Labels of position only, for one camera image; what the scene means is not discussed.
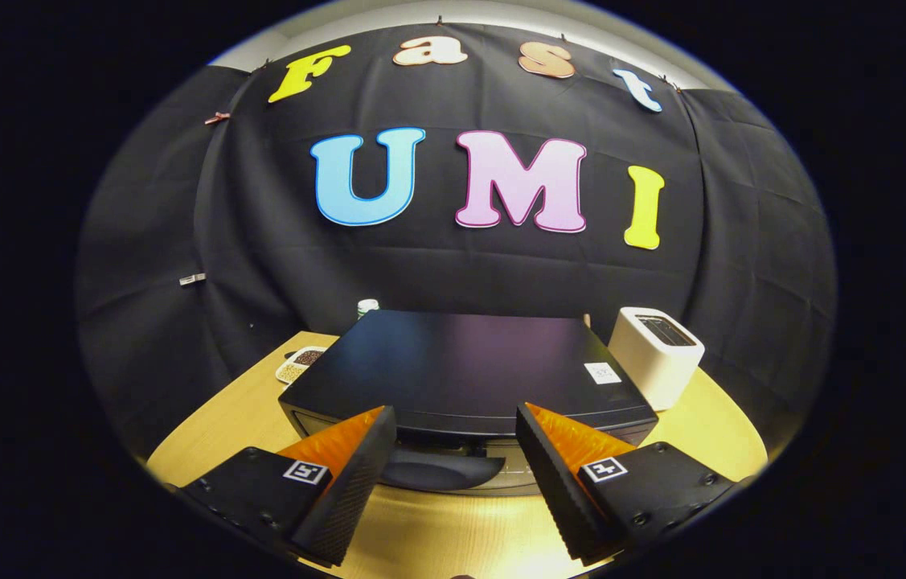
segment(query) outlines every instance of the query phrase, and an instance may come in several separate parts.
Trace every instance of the white wall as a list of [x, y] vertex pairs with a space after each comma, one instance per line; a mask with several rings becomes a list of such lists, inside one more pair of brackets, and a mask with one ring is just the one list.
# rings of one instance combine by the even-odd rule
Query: white wall
[[615, 56], [680, 88], [735, 89], [680, 48], [615, 14], [564, 0], [340, 0], [308, 10], [255, 34], [211, 64], [250, 71], [266, 59], [367, 30], [434, 23], [489, 23], [576, 43]]

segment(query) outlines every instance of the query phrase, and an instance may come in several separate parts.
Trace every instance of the pink letter m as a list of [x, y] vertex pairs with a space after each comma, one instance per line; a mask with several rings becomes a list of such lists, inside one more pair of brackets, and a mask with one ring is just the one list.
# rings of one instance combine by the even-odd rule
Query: pink letter m
[[468, 131], [457, 137], [457, 143], [467, 149], [468, 162], [467, 204], [456, 212], [458, 224], [489, 228], [499, 223], [502, 217], [492, 203], [494, 186], [515, 226], [527, 219], [545, 190], [542, 209], [535, 214], [536, 226], [560, 233], [584, 231], [578, 192], [581, 160], [586, 154], [583, 146], [549, 139], [525, 169], [502, 133]]

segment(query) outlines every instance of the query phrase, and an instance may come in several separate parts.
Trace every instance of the white sticker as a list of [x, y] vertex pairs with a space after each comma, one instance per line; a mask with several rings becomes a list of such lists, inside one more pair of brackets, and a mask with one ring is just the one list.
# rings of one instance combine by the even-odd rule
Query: white sticker
[[180, 283], [180, 285], [189, 285], [189, 283], [196, 283], [197, 281], [203, 281], [203, 279], [206, 279], [206, 274], [197, 273], [195, 275], [189, 275], [188, 277], [182, 277], [178, 280], [178, 283]]
[[609, 363], [586, 363], [584, 369], [592, 374], [592, 380], [595, 380], [596, 384], [614, 384], [614, 382], [621, 381], [621, 377], [617, 376], [617, 372], [610, 367]]
[[296, 461], [284, 473], [285, 478], [297, 480], [300, 483], [317, 484], [327, 472], [327, 466], [314, 465], [312, 462]]
[[628, 474], [626, 469], [616, 458], [603, 458], [602, 461], [589, 462], [588, 465], [582, 466], [582, 469], [592, 477], [593, 483], [602, 483], [608, 478]]

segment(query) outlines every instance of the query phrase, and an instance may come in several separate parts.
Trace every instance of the small bottle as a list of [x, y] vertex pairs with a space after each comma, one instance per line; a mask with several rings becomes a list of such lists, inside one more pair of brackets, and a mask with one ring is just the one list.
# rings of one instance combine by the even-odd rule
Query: small bottle
[[378, 300], [360, 300], [360, 303], [356, 304], [356, 319], [361, 319], [365, 313], [376, 309], [380, 309]]

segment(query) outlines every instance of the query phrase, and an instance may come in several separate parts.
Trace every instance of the black fabric curtain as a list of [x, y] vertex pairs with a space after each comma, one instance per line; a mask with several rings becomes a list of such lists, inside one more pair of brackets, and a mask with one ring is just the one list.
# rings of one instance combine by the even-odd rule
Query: black fabric curtain
[[[467, 60], [398, 66], [406, 40], [448, 36]], [[520, 44], [570, 51], [574, 76], [537, 76]], [[312, 87], [268, 103], [287, 63], [338, 45]], [[637, 74], [651, 113], [613, 74]], [[231, 120], [203, 124], [215, 111]], [[416, 127], [412, 202], [346, 227], [322, 216], [310, 147], [358, 135], [351, 183], [387, 184], [386, 129]], [[465, 131], [503, 134], [524, 166], [547, 139], [586, 149], [584, 231], [465, 228]], [[665, 180], [656, 249], [625, 244], [629, 166]], [[133, 452], [147, 457], [199, 404], [295, 332], [345, 333], [356, 303], [501, 315], [592, 315], [608, 341], [617, 311], [661, 309], [707, 345], [703, 367], [768, 439], [809, 404], [834, 320], [834, 264], [812, 183], [742, 96], [676, 92], [609, 55], [483, 25], [404, 26], [306, 49], [245, 76], [207, 67], [141, 124], [107, 171], [81, 241], [78, 315], [92, 381]], [[205, 272], [206, 280], [178, 279]], [[771, 437], [769, 447], [777, 437]]]
[[741, 95], [684, 91], [699, 140], [705, 227], [683, 323], [699, 364], [745, 411], [770, 454], [810, 409], [838, 301], [827, 218], [797, 155]]
[[199, 271], [192, 214], [213, 136], [203, 121], [225, 110], [247, 77], [196, 72], [134, 129], [89, 204], [78, 337], [111, 422], [141, 458], [243, 370], [221, 356], [198, 290], [178, 280]]

